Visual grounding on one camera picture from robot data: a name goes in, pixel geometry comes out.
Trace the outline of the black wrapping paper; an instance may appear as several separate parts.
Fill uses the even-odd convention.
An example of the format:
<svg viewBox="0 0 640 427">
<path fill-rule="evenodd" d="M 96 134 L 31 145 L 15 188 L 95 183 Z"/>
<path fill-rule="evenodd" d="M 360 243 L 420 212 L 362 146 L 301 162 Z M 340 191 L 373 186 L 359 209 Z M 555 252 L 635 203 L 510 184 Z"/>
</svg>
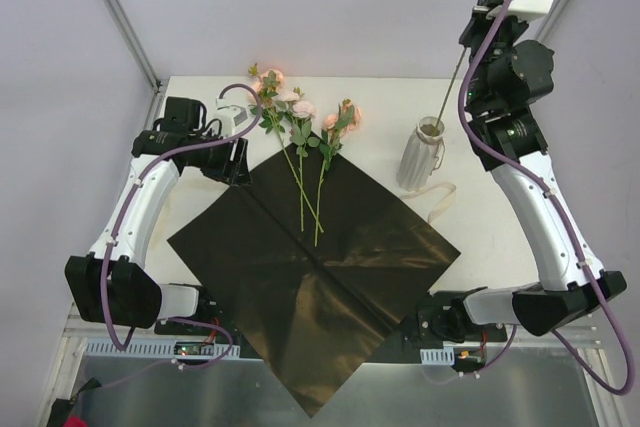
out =
<svg viewBox="0 0 640 427">
<path fill-rule="evenodd" d="M 308 415 L 424 299 L 458 250 L 344 157 L 253 168 L 169 245 Z"/>
</svg>

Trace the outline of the cream ribbon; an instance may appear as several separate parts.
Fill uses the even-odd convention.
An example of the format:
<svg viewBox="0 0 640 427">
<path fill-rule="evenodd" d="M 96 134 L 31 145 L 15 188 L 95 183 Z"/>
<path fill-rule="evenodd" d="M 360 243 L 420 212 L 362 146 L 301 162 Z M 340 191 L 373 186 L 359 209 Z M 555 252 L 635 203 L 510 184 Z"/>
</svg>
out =
<svg viewBox="0 0 640 427">
<path fill-rule="evenodd" d="M 434 203 L 427 214 L 426 222 L 432 224 L 455 203 L 456 193 L 457 186 L 454 183 L 441 182 L 402 194 L 400 198 L 402 200 L 414 200 L 419 197 L 430 197 Z"/>
</svg>

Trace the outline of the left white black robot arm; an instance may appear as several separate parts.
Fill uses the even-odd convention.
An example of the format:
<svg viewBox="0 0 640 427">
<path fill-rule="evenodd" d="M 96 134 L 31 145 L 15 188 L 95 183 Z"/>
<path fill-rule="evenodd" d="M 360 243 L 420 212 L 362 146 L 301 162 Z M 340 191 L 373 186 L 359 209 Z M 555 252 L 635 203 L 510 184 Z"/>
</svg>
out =
<svg viewBox="0 0 640 427">
<path fill-rule="evenodd" d="M 100 237 L 72 256 L 65 277 L 80 317 L 92 323 L 151 328 L 176 317 L 188 335 L 204 334 L 210 310 L 200 288 L 158 284 L 144 271 L 151 235 L 166 200 L 187 167 L 228 186 L 246 186 L 247 108 L 217 99 L 213 111 L 196 99 L 169 97 L 164 115 L 134 140 L 125 187 Z"/>
</svg>

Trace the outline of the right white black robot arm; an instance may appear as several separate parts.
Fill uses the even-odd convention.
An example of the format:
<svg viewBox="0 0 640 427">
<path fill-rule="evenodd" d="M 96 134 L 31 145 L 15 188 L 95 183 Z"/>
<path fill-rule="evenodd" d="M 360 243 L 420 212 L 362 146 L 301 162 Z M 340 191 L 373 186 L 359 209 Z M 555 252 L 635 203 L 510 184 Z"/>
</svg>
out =
<svg viewBox="0 0 640 427">
<path fill-rule="evenodd" d="M 542 336 L 584 317 L 627 288 L 608 271 L 570 215 L 548 145 L 531 104 L 553 88 L 553 51 L 521 40 L 528 27 L 515 0 L 478 0 L 459 42 L 470 65 L 458 94 L 458 116 L 485 171 L 499 185 L 524 231 L 536 282 L 466 293 L 450 316 L 452 334 L 473 341 L 486 324 L 520 325 Z"/>
</svg>

